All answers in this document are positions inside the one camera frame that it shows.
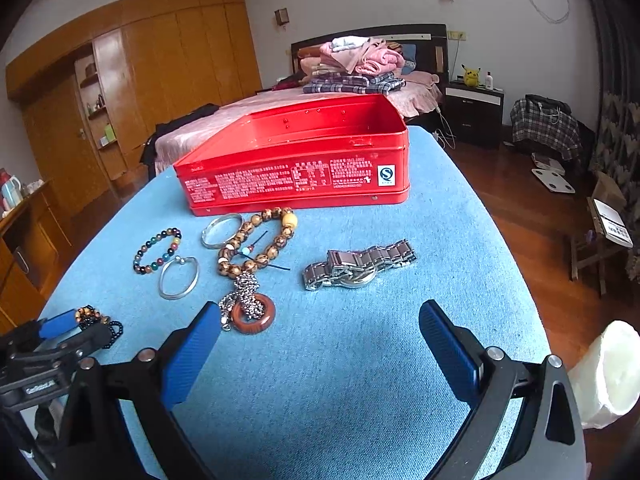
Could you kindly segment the silver bangle clasp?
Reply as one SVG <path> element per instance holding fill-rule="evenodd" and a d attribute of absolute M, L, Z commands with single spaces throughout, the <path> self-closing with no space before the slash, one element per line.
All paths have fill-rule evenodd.
<path fill-rule="evenodd" d="M 160 270 L 157 289 L 160 298 L 180 300 L 194 291 L 200 280 L 201 266 L 193 256 L 175 256 Z"/>

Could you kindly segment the silver metal wristwatch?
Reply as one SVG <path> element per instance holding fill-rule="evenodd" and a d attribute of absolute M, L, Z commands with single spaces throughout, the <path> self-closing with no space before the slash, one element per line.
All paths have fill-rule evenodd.
<path fill-rule="evenodd" d="M 321 287 L 361 288 L 378 274 L 410 266 L 416 252 L 408 240 L 363 250 L 329 250 L 323 261 L 311 263 L 303 270 L 303 284 L 313 292 Z"/>

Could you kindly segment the silver bangle near box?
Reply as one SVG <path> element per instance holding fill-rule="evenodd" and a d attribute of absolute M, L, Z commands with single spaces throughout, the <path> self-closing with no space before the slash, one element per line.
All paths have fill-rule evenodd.
<path fill-rule="evenodd" d="M 222 214 L 202 229 L 201 245 L 207 249 L 224 248 L 235 236 L 242 223 L 243 217 L 240 214 Z"/>

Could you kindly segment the black garment on bed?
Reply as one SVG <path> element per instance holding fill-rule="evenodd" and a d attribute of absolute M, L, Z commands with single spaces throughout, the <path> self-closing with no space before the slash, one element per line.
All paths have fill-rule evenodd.
<path fill-rule="evenodd" d="M 155 161 L 157 158 L 156 142 L 160 140 L 162 136 L 166 136 L 168 133 L 172 133 L 175 130 L 195 122 L 198 119 L 208 117 L 216 113 L 219 110 L 219 106 L 214 103 L 206 103 L 195 110 L 192 110 L 189 114 L 180 116 L 175 119 L 171 119 L 169 122 L 162 122 L 155 125 L 154 132 L 146 139 L 143 145 L 142 154 L 140 156 L 140 162 L 146 167 L 148 173 L 148 180 L 151 181 L 156 177 Z"/>

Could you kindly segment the small wooden stool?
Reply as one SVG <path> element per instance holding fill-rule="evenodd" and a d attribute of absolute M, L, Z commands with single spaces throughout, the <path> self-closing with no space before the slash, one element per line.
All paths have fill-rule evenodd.
<path fill-rule="evenodd" d="M 577 281 L 579 272 L 590 266 L 595 266 L 598 271 L 599 294 L 601 297 L 608 293 L 606 288 L 606 260 L 631 250 L 607 240 L 596 222 L 596 214 L 589 205 L 587 198 L 587 210 L 592 221 L 592 228 L 582 235 L 574 235 L 570 238 L 570 280 Z"/>

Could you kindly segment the wooden wardrobe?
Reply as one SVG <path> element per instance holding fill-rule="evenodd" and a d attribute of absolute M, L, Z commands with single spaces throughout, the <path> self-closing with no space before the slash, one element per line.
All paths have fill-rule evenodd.
<path fill-rule="evenodd" d="M 261 86 L 245 0 L 118 0 L 6 66 L 40 174 L 71 216 L 140 167 L 156 125 Z"/>

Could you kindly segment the white bathroom scale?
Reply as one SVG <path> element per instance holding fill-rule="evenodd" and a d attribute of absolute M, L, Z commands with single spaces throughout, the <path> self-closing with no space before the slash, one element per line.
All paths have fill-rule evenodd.
<path fill-rule="evenodd" d="M 575 189 L 554 170 L 533 168 L 532 174 L 550 192 L 560 194 L 574 194 Z"/>

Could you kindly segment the red metal tin box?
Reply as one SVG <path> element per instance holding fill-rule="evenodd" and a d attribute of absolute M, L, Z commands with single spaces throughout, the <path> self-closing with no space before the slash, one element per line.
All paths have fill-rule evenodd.
<path fill-rule="evenodd" d="M 393 205 L 409 195 L 409 133 L 380 94 L 247 114 L 175 162 L 197 216 Z"/>

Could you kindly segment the white small bottle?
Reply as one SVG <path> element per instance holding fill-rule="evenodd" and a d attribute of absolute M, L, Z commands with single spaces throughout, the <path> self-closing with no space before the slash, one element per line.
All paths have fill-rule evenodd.
<path fill-rule="evenodd" d="M 487 90 L 492 90 L 493 88 L 495 88 L 494 77 L 491 75 L 491 72 L 489 70 L 485 74 L 484 86 Z"/>

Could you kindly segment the pile of folded clothes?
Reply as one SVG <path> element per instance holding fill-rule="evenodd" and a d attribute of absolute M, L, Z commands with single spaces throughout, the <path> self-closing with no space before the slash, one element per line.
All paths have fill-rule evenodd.
<path fill-rule="evenodd" d="M 384 94 L 399 91 L 406 82 L 405 58 L 381 38 L 343 36 L 303 50 L 298 55 L 305 74 L 305 93 Z"/>

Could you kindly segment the pink covered bed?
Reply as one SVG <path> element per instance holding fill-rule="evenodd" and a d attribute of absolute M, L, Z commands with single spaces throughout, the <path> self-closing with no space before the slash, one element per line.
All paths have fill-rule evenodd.
<path fill-rule="evenodd" d="M 442 85 L 431 73 L 415 70 L 402 76 L 404 88 L 386 96 L 403 118 L 413 118 L 436 110 L 442 102 Z M 356 93 L 305 93 L 302 87 L 260 92 L 234 103 L 219 107 L 215 114 L 191 122 L 156 142 L 156 174 L 170 167 L 183 155 L 197 148 L 218 131 L 241 117 L 294 104 L 308 104 L 334 98 L 363 98 Z"/>

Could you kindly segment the yellow Pikachu toy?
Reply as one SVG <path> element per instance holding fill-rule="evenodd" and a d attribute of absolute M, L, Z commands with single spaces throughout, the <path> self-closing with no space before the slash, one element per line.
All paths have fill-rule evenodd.
<path fill-rule="evenodd" d="M 480 68 L 469 68 L 462 66 L 463 83 L 469 88 L 477 88 L 480 85 Z"/>

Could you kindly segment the dark patterned curtain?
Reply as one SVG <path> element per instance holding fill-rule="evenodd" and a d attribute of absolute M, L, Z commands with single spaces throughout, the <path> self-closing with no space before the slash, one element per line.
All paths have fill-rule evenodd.
<path fill-rule="evenodd" d="M 634 241 L 626 264 L 639 279 L 639 0 L 589 0 L 600 64 L 600 113 L 591 166 L 625 196 L 623 219 Z"/>

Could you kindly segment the left wall lamp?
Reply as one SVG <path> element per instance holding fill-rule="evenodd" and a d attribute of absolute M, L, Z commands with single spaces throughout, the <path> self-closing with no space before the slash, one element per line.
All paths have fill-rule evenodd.
<path fill-rule="evenodd" d="M 284 27 L 290 22 L 287 8 L 280 8 L 274 11 L 274 19 L 279 27 Z"/>

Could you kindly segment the wall power socket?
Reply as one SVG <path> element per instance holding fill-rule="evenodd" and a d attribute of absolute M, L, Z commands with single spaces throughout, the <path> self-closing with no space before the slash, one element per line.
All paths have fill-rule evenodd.
<path fill-rule="evenodd" d="M 465 32 L 459 32 L 458 30 L 450 30 L 448 32 L 448 39 L 451 41 L 465 41 L 466 40 L 466 33 Z"/>

